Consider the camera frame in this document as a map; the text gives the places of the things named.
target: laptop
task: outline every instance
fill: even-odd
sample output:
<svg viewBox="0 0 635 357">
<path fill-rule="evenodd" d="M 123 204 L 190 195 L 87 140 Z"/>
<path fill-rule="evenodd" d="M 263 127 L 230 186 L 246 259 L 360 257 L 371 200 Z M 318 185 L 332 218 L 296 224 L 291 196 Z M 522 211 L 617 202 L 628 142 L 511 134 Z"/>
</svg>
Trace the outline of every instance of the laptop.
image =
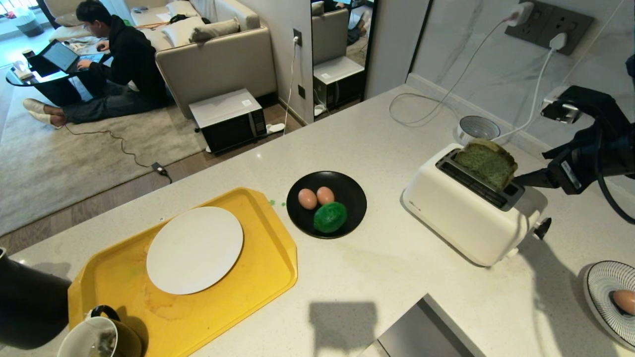
<svg viewBox="0 0 635 357">
<path fill-rule="evenodd" d="M 97 53 L 94 55 L 79 56 L 72 49 L 64 46 L 64 44 L 60 41 L 53 40 L 42 50 L 42 52 L 39 53 L 39 56 L 44 57 L 60 70 L 70 74 L 73 72 L 85 71 L 77 69 L 77 63 L 80 60 L 91 60 L 99 63 L 104 57 L 104 54 Z"/>
</svg>

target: electrical outlet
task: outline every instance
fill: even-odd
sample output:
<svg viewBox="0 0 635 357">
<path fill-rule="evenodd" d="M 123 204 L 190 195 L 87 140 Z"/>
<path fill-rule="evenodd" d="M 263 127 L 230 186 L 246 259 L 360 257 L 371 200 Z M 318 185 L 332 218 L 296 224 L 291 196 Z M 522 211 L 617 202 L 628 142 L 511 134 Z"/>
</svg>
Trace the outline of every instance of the electrical outlet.
<svg viewBox="0 0 635 357">
<path fill-rule="evenodd" d="M 541 47 L 550 48 L 551 40 L 559 33 L 565 32 L 567 34 L 566 46 L 558 52 L 564 55 L 573 53 L 593 22 L 593 17 L 540 1 L 530 2 L 534 4 L 534 7 L 527 22 L 516 27 L 508 26 L 505 33 Z"/>
<path fill-rule="evenodd" d="M 558 52 L 567 56 L 571 55 L 592 22 L 593 17 L 562 8 L 556 8 L 551 14 L 545 28 L 542 29 L 536 44 L 549 48 L 551 39 L 556 37 L 559 33 L 565 32 L 567 35 L 566 46 Z"/>
<path fill-rule="evenodd" d="M 533 10 L 527 22 L 515 27 L 507 26 L 505 33 L 527 42 L 536 43 L 540 33 L 545 28 L 545 25 L 547 25 L 551 13 L 554 11 L 554 6 L 541 3 L 540 1 L 530 2 L 533 3 Z"/>
<path fill-rule="evenodd" d="M 298 38 L 298 42 L 296 44 L 302 47 L 302 33 L 296 29 L 293 29 L 293 38 L 296 37 Z"/>
</svg>

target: gray carpet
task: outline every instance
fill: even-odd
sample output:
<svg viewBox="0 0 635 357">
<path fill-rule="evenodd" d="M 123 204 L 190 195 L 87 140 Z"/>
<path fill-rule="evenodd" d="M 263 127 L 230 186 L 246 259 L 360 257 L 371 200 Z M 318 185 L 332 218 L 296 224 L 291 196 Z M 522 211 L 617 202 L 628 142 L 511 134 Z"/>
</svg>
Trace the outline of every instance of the gray carpet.
<svg viewBox="0 0 635 357">
<path fill-rule="evenodd" d="M 47 102 L 35 88 L 13 90 L 0 131 L 0 236 L 152 171 L 137 166 L 108 134 L 74 136 L 36 121 L 22 107 L 27 97 Z M 69 125 L 76 133 L 112 130 L 144 165 L 168 165 L 202 151 L 206 144 L 195 127 L 176 105 Z"/>
<path fill-rule="evenodd" d="M 346 57 L 362 67 L 366 67 L 366 52 L 368 49 L 368 37 L 361 37 L 354 44 L 346 47 Z"/>
</svg>

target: yellow tray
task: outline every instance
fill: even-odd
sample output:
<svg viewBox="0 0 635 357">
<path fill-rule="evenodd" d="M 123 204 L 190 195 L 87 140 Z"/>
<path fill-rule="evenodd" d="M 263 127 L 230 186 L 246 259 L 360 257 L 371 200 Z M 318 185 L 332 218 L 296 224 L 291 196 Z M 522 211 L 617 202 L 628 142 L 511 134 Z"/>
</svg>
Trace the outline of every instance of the yellow tray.
<svg viewBox="0 0 635 357">
<path fill-rule="evenodd" d="M 295 243 L 264 194 L 241 187 L 201 206 L 224 208 L 243 227 L 243 250 L 222 280 L 191 295 L 168 294 L 152 284 L 145 258 L 166 221 L 86 263 L 69 288 L 69 326 L 93 307 L 109 305 L 141 337 L 146 356 L 187 356 L 295 284 Z"/>
</svg>

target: white toaster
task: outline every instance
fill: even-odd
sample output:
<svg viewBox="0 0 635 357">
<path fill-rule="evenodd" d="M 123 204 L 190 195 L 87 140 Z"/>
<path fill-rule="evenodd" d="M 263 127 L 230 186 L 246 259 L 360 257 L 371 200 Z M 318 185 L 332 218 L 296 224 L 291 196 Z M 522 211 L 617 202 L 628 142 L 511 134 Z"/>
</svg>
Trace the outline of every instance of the white toaster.
<svg viewBox="0 0 635 357">
<path fill-rule="evenodd" d="M 495 192 L 454 163 L 462 148 L 451 144 L 421 166 L 403 204 L 469 260 L 492 266 L 530 233 L 547 198 L 515 183 Z"/>
</svg>

